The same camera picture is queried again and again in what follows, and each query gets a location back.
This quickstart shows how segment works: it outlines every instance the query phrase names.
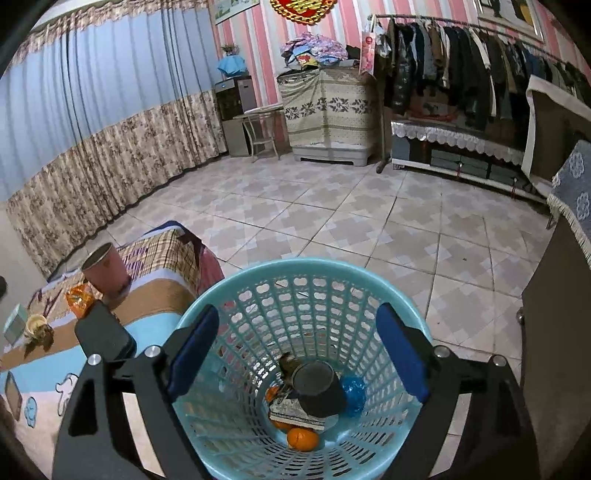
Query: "pile of fabric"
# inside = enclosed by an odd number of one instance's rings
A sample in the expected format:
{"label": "pile of fabric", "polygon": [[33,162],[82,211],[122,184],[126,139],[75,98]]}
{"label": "pile of fabric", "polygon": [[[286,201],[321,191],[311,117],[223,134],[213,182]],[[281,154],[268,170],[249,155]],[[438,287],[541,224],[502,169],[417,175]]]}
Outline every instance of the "pile of fabric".
{"label": "pile of fabric", "polygon": [[438,89],[448,95],[449,105],[465,112],[469,127],[484,130],[498,118],[512,119],[518,129],[527,130],[525,91],[531,75],[591,106],[591,86],[581,71],[532,53],[520,41],[510,43],[474,28],[394,20],[385,39],[392,48],[385,62],[385,105],[401,115],[414,89],[420,96],[426,88]]}
{"label": "pile of fabric", "polygon": [[316,67],[318,65],[334,65],[341,60],[347,60],[349,55],[341,43],[323,35],[303,35],[290,40],[281,47],[281,56],[285,58],[285,65],[297,70],[302,67]]}

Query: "coat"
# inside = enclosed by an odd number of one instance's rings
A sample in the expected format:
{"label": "coat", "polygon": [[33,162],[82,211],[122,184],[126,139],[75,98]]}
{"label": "coat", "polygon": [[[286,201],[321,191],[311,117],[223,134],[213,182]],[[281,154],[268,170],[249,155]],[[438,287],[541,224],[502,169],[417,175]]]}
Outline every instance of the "coat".
{"label": "coat", "polygon": [[397,25],[395,29],[395,44],[392,54],[395,56],[395,67],[392,77],[387,78],[384,103],[393,113],[405,114],[410,105],[413,93],[415,64],[410,44],[413,40],[413,30],[405,25]]}

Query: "bed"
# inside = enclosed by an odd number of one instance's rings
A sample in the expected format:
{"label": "bed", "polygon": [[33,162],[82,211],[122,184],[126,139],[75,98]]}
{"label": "bed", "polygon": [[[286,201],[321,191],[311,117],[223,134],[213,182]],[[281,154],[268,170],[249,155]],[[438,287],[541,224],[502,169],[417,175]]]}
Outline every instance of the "bed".
{"label": "bed", "polygon": [[[132,283],[112,312],[137,342],[137,352],[162,345],[185,310],[223,278],[215,256],[190,231],[168,222],[119,248]],[[54,329],[48,351],[42,347],[25,354],[24,340],[7,346],[2,356],[0,385],[16,438],[39,470],[51,478],[53,455],[61,418],[66,410],[86,355],[74,334],[76,318],[64,292],[83,281],[80,270],[36,291],[28,313],[43,314]],[[94,292],[96,298],[101,294]],[[134,395],[125,399],[138,453],[144,466],[160,473]]]}

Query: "stool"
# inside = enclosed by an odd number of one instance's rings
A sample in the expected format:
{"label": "stool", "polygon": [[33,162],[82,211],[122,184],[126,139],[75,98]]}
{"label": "stool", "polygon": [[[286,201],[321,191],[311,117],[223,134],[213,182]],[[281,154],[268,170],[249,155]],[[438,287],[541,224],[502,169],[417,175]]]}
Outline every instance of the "stool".
{"label": "stool", "polygon": [[275,120],[279,112],[283,110],[282,103],[253,108],[244,112],[236,118],[242,120],[248,139],[251,142],[251,162],[257,161],[256,147],[259,145],[271,144],[275,156],[279,158],[275,144]]}

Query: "blue cover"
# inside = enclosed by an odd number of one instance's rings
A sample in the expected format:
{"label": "blue cover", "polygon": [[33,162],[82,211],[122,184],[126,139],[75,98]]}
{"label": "blue cover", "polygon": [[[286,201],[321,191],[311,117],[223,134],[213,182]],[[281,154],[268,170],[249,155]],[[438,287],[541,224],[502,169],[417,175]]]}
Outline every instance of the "blue cover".
{"label": "blue cover", "polygon": [[217,64],[217,69],[226,77],[238,77],[248,73],[246,62],[240,55],[230,55],[222,58]]}

